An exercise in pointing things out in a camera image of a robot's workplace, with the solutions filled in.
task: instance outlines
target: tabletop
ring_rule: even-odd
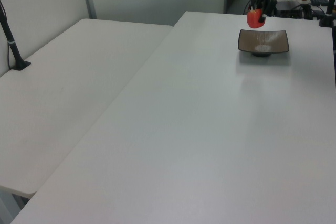
[[[333,223],[331,29],[267,18],[290,49],[257,58],[247,28],[185,13],[13,224]]]
[[[0,189],[30,198],[172,27],[84,19],[0,78]]]

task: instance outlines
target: black stand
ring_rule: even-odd
[[[333,27],[334,18],[332,17],[332,10],[334,9],[335,0],[329,0],[326,15],[320,20],[320,26]]]
[[[24,61],[20,55],[20,52],[16,46],[11,29],[9,28],[9,25],[7,22],[7,16],[6,16],[6,13],[5,13],[5,10],[3,8],[1,1],[0,1],[0,23],[4,30],[9,46],[11,47],[11,50],[13,52],[13,56],[15,58],[15,68],[13,69],[21,71],[25,69],[27,66],[29,66],[30,62]]]

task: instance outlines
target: red apple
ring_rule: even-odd
[[[262,16],[262,10],[256,9],[251,10],[247,14],[247,23],[251,28],[258,28],[264,25],[264,22],[259,22],[260,17]]]

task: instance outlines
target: floor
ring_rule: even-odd
[[[242,15],[249,0],[227,0],[226,13]]]

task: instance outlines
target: square bowl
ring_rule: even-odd
[[[238,49],[254,56],[266,57],[289,51],[286,31],[240,30]]]

